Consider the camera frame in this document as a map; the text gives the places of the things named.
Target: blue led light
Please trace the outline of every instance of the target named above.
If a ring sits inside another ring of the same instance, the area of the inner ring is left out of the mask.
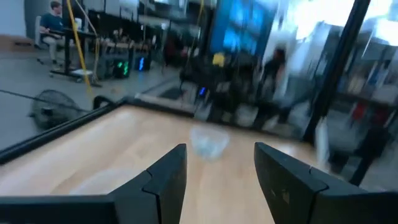
[[[139,61],[138,70],[142,71],[143,68],[144,68],[144,58],[141,58],[140,61]]]
[[[203,94],[205,94],[206,88],[203,87],[202,89],[200,89],[199,95],[203,96]]]

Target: red object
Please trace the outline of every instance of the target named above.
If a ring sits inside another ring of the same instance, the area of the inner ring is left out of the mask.
[[[352,118],[353,120],[360,120],[363,118],[363,116],[365,115],[365,111],[366,111],[366,105],[364,103],[357,103],[353,114],[352,114]]]

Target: man sitting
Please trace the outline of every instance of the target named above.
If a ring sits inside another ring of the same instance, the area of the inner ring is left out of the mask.
[[[65,39],[62,36],[51,34],[52,31],[63,32],[62,24],[62,5],[58,1],[50,3],[52,12],[42,16],[40,21],[40,33],[42,41],[49,45],[50,58],[54,66],[57,65],[57,47],[65,45]]]

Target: black frame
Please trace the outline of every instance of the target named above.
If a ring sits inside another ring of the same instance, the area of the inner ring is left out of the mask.
[[[353,4],[353,8],[349,14],[349,18],[333,54],[333,58],[326,68],[325,81],[314,102],[313,113],[303,135],[303,140],[310,144],[314,144],[315,129],[319,120],[327,115],[333,102],[338,84],[344,74],[349,55],[355,46],[370,2],[371,0],[355,0]]]
[[[393,224],[398,219],[396,192],[367,192],[259,142],[254,164],[276,224]]]

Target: black cable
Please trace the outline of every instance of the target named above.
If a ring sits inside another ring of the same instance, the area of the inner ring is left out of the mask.
[[[84,113],[89,113],[90,112],[88,110],[83,110],[83,109],[76,108],[76,107],[73,107],[73,106],[67,106],[67,105],[63,105],[61,103],[56,103],[56,102],[51,102],[51,101],[47,101],[47,100],[42,100],[42,99],[37,98],[37,97],[27,96],[27,95],[23,95],[23,94],[20,94],[20,93],[14,93],[14,92],[7,91],[7,90],[0,90],[0,93],[5,93],[5,94],[13,95],[13,96],[19,96],[21,98],[26,98],[26,99],[30,99],[30,100],[35,100],[35,101],[40,101],[40,102],[44,102],[44,103],[49,103],[49,104],[52,104],[52,105],[57,105],[57,106],[61,106],[61,107],[64,107],[64,108],[77,110],[79,112],[84,112]]]

